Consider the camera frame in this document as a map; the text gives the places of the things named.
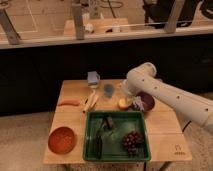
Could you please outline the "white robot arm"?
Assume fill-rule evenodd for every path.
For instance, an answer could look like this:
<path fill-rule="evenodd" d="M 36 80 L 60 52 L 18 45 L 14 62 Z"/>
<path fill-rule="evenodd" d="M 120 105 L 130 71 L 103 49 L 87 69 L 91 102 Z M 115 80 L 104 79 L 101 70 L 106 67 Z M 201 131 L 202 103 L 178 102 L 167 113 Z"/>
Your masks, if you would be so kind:
<path fill-rule="evenodd" d="M 156 74 L 154 64 L 143 63 L 127 73 L 121 90 L 126 97 L 134 97 L 141 91 L 148 93 L 213 135 L 213 100 L 163 83 L 155 78 Z"/>

